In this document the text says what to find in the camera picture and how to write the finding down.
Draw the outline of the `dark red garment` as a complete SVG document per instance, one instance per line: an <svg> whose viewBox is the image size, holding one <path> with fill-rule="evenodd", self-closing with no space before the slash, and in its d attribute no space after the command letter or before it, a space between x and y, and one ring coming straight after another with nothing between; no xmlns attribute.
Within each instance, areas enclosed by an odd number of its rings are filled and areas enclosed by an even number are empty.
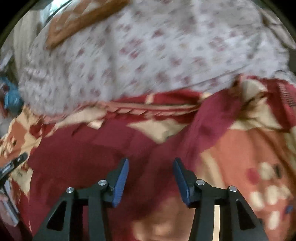
<svg viewBox="0 0 296 241"><path fill-rule="evenodd" d="M106 120L98 130L81 124L55 131L29 158L33 234L67 187L89 187L127 158L127 183L123 200L110 213L111 233L115 240L135 240L132 222L177 188L173 160L179 157L187 167L196 167L198 154L226 132L240 107L228 90L215 93L190 114L188 126L161 144L120 119Z"/></svg>

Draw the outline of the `blue plastic bag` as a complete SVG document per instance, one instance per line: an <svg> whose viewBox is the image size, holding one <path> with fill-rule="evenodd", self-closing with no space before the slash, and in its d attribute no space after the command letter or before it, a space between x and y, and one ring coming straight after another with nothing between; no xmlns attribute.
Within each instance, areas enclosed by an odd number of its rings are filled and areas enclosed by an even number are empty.
<svg viewBox="0 0 296 241"><path fill-rule="evenodd" d="M22 107L23 100L18 88L6 76L1 76L1 114L4 117L17 116Z"/></svg>

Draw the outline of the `red cream patterned blanket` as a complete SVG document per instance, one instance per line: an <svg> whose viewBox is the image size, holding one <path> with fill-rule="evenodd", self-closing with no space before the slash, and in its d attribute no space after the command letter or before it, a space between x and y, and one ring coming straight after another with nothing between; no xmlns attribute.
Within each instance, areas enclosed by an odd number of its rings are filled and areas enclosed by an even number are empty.
<svg viewBox="0 0 296 241"><path fill-rule="evenodd" d="M294 240L295 86L281 79L240 75L223 90L239 98L240 110L226 132L201 150L196 167L183 163L214 187L236 186L269 240ZM188 126L190 114L212 95L192 90L151 93L91 103L56 118L36 115L25 106L1 139L1 165L23 152L30 158L41 141L59 129L84 124L98 130L111 119L126 120L129 127L161 144ZM35 235L30 223L32 175L28 159L9 177L20 223L14 226L1 208L1 240L31 240ZM177 187L132 222L132 233L135 240L188 240L193 217L194 211L182 202Z"/></svg>

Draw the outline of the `brown quilted pillow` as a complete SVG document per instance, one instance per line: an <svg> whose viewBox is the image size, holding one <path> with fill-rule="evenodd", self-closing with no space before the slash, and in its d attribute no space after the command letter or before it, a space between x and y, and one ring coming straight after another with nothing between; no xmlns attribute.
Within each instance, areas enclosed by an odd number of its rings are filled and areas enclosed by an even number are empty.
<svg viewBox="0 0 296 241"><path fill-rule="evenodd" d="M110 17L129 3L126 0L72 1L63 12L50 20L47 48L57 47L78 31Z"/></svg>

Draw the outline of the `white floral bed sheet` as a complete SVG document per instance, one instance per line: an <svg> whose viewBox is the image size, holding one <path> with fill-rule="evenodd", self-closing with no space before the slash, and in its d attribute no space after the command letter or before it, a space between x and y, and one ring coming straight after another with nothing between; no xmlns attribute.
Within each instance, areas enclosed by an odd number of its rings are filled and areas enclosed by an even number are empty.
<svg viewBox="0 0 296 241"><path fill-rule="evenodd" d="M239 73L292 79L288 49L252 1L129 1L53 46L54 33L104 5L73 1L34 39L19 91L35 112L183 88L215 92Z"/></svg>

